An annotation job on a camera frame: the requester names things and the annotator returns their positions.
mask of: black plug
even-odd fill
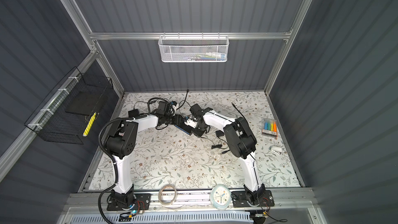
[[[217,144],[217,145],[213,145],[213,146],[211,146],[211,148],[212,149],[216,149],[216,148],[221,148],[222,147],[222,144]]]

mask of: black wire basket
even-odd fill
[[[113,89],[105,76],[79,73],[44,109],[38,107],[25,126],[48,142],[83,144]]]

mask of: gray wall panel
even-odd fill
[[[1,155],[89,49],[59,0],[0,0],[0,12]]]
[[[2,155],[89,49],[59,0],[0,0],[0,12]],[[103,76],[96,62],[87,73]],[[83,145],[33,140],[0,183],[2,223],[57,221],[67,197],[80,186],[97,149],[96,133],[117,100],[112,91]]]
[[[76,0],[94,32],[283,32],[301,0]]]
[[[398,0],[314,0],[271,91],[332,224],[396,222],[397,16]]]
[[[87,71],[101,75],[97,62]],[[97,134],[117,103],[112,90],[83,145],[45,142],[36,137],[0,183],[2,223],[55,223],[70,193],[77,192],[97,150]]]
[[[165,63],[155,40],[101,40],[126,91],[263,89],[283,40],[232,40],[228,61]]]

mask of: black mounting plate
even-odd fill
[[[252,207],[249,205],[248,201],[246,200],[246,193],[245,191],[233,191],[232,192],[232,203],[234,204],[234,208],[243,208],[243,207]],[[264,195],[259,197],[260,206],[261,207],[274,207],[275,202],[273,201],[272,193],[270,190],[266,190]]]
[[[149,209],[149,204],[150,204],[150,196],[151,194],[134,194],[136,201],[142,201],[144,203],[144,210]],[[124,211],[122,208],[117,206],[115,202],[109,203],[108,207],[106,208],[107,211]]]

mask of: analog clock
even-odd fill
[[[222,184],[217,184],[210,192],[210,201],[218,210],[226,210],[231,202],[231,191]]]

